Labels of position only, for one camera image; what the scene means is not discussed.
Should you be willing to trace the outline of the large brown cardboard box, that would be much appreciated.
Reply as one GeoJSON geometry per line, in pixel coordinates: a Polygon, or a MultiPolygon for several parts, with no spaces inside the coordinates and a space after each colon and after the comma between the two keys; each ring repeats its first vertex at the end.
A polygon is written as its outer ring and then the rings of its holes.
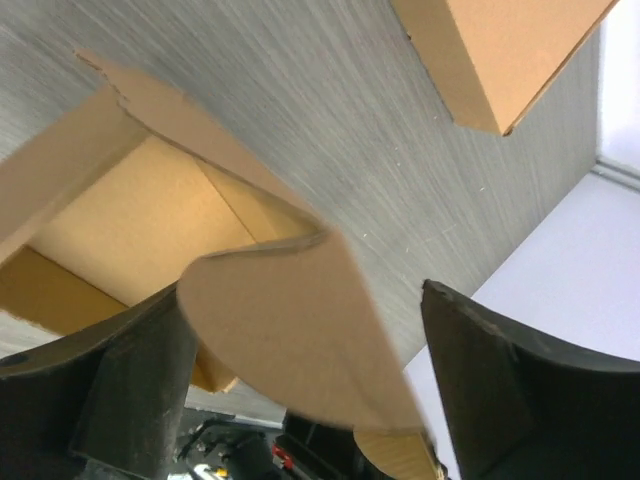
{"type": "Polygon", "coordinates": [[[509,135],[614,7],[610,0],[392,6],[458,125],[509,135]]]}

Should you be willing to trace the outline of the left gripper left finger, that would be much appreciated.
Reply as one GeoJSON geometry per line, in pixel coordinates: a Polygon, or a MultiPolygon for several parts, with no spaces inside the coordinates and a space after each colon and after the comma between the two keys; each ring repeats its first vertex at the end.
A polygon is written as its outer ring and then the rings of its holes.
{"type": "Polygon", "coordinates": [[[164,479],[198,349],[169,286],[1,361],[1,476],[164,479]]]}

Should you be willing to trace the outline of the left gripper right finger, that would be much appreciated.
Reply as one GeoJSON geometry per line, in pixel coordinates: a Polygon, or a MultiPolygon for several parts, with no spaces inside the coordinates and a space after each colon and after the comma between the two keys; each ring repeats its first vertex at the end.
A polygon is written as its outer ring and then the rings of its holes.
{"type": "Polygon", "coordinates": [[[636,479],[639,364],[427,280],[421,311],[463,479],[636,479]]]}

